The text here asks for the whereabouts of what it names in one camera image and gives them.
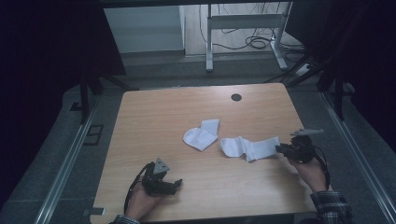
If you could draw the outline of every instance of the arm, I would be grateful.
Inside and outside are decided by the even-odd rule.
[[[317,159],[308,163],[289,160],[289,163],[297,169],[301,179],[311,188],[311,199],[318,210],[319,223],[353,223],[352,209],[347,205],[344,196],[340,192],[326,189],[326,179]]]
[[[150,212],[163,197],[163,195],[148,196],[141,182],[137,183],[134,187],[134,194],[129,201],[125,215],[118,215],[113,223],[140,224],[138,220]]]

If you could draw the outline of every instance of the black fabric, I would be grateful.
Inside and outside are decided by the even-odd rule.
[[[355,89],[352,102],[396,151],[394,10],[394,1],[375,1],[346,48],[343,69]]]
[[[306,218],[301,220],[299,224],[318,224],[318,220],[316,218]]]
[[[0,3],[2,205],[40,149],[81,68],[125,75],[100,7]]]

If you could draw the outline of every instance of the white cloth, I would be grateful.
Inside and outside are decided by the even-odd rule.
[[[260,142],[250,142],[241,136],[222,138],[220,145],[228,157],[240,157],[246,154],[247,161],[255,161],[275,155],[275,146],[279,146],[279,138],[273,137]]]
[[[183,141],[191,146],[204,151],[218,139],[218,119],[208,119],[201,122],[201,128],[193,128],[183,136]]]

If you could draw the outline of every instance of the wooden table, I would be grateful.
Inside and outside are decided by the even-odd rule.
[[[232,100],[235,93],[241,101]],[[219,139],[201,152],[182,137],[205,119],[219,119]],[[158,157],[170,167],[164,181],[182,178],[183,183],[143,221],[315,211],[309,187],[283,155],[249,163],[244,156],[226,157],[219,145],[221,138],[237,136],[252,142],[279,136],[288,143],[290,133],[300,128],[282,84],[126,92],[93,206],[106,212],[91,221],[109,223],[122,214],[134,177]]]

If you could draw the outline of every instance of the plaid sleeve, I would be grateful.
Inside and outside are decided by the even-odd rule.
[[[130,217],[118,215],[112,224],[140,224],[140,222]]]
[[[321,191],[311,194],[311,199],[318,210],[319,223],[352,224],[352,208],[338,191]]]

